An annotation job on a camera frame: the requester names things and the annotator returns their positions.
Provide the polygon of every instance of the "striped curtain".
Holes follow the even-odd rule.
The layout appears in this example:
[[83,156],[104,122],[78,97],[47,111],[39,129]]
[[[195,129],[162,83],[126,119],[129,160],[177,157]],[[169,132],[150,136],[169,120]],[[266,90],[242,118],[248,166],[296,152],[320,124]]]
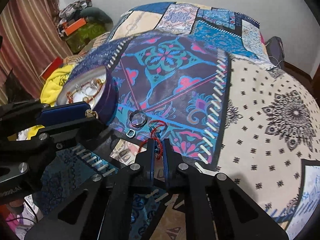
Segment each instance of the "striped curtain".
[[34,98],[40,96],[42,71],[57,57],[71,56],[58,36],[59,0],[10,0],[0,14],[0,104],[6,103],[3,84],[13,70],[22,87]]

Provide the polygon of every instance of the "blue printed fabric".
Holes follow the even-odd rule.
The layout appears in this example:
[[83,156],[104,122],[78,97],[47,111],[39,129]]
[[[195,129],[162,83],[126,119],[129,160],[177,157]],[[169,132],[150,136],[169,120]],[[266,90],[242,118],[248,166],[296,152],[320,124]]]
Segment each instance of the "blue printed fabric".
[[154,12],[154,13],[164,14],[165,11],[170,6],[170,4],[173,4],[173,3],[175,2],[150,3],[150,4],[137,6],[131,9],[131,11],[145,11],[145,12]]
[[208,22],[230,28],[231,30],[235,30],[236,28],[236,16],[232,11],[224,9],[203,10],[201,17]]
[[[219,70],[217,52],[205,50],[201,42],[193,42],[189,36],[156,32],[144,35],[132,41],[112,72],[119,102],[111,126],[120,132],[128,131],[130,113],[141,109],[150,119],[168,124],[161,137],[169,138],[176,152],[193,161],[202,157],[205,163],[212,163],[221,114],[215,123],[208,119],[209,108],[212,101],[223,104],[212,95]],[[223,73],[224,100],[227,69]],[[147,126],[136,132],[136,138],[142,141],[150,136]]]
[[251,24],[253,24],[254,26],[256,26],[257,28],[260,28],[260,24],[259,22],[257,22],[256,20],[250,18],[249,16],[242,14],[242,13],[235,13],[236,16],[236,25],[237,26],[241,26],[241,21],[245,20]]
[[124,39],[118,39],[111,42],[106,42],[96,49],[91,50],[84,59],[74,67],[68,78],[68,82],[75,79],[77,76],[102,65],[108,65],[114,56],[114,52]]
[[[33,199],[42,213],[48,215],[93,174],[110,176],[117,172],[118,168],[98,155],[85,150],[81,145],[61,150],[46,167],[41,178],[43,188],[33,195]],[[134,195],[130,239],[141,239],[161,204],[161,201],[155,202],[155,199],[166,191],[157,187],[152,190],[155,189],[158,189],[158,192],[150,198],[144,194]]]
[[258,58],[254,53],[244,48],[241,37],[215,28],[204,21],[196,21],[192,34],[197,40],[207,42],[206,49],[219,48],[228,53],[239,54],[254,59]]

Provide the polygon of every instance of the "round container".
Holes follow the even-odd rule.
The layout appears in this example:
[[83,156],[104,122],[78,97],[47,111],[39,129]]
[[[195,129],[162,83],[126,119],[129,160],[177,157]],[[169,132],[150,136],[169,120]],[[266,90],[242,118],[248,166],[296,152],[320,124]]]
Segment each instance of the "round container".
[[[65,84],[58,95],[56,104],[58,106],[68,104],[67,92],[75,91],[77,84],[81,86],[81,84],[93,78],[105,79],[106,81],[98,95],[94,98],[94,103],[91,101],[89,104],[91,109],[98,113],[99,119],[103,123],[109,123],[114,116],[118,95],[116,92],[116,84],[112,79],[110,71],[105,66],[98,66],[97,68],[91,69]],[[73,102],[81,102],[84,97],[87,96],[83,92],[76,92],[73,95]]]

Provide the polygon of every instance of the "bed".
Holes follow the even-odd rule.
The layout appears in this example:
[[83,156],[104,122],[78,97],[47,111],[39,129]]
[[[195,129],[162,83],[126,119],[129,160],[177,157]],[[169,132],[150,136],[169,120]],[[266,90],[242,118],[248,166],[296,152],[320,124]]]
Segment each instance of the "bed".
[[[154,3],[124,13],[110,33],[65,59],[76,63],[68,82],[97,66],[111,71],[119,94],[108,123],[114,138],[91,151],[78,146],[57,153],[33,196],[44,215],[91,175],[134,162],[149,130],[137,130],[130,140],[125,133],[129,114],[142,109],[168,124],[161,138],[169,138],[186,163],[209,175],[226,173],[294,239],[320,199],[319,107],[294,77],[271,64],[259,27],[226,9]],[[172,61],[177,51],[180,63]],[[166,70],[170,65],[174,71]],[[87,162],[93,156],[100,165]],[[183,197],[155,202],[166,193],[161,162],[156,167],[158,191],[135,196],[130,239],[185,239]],[[154,220],[158,226],[151,230]]]

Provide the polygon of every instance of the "yellow cloth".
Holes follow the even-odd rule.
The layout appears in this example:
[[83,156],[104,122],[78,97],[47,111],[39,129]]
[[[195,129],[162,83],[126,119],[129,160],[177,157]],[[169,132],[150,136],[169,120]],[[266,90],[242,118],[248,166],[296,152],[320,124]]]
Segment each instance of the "yellow cloth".
[[[57,68],[52,72],[50,77],[48,77],[47,81],[44,84],[44,87],[41,92],[40,101],[43,104],[50,104],[54,106],[58,95],[60,94],[62,87],[66,83],[69,78],[70,72],[75,67],[74,64],[66,65],[62,68]],[[43,128],[42,125],[36,125],[31,127],[28,132],[28,140],[32,136],[35,136],[39,129]]]

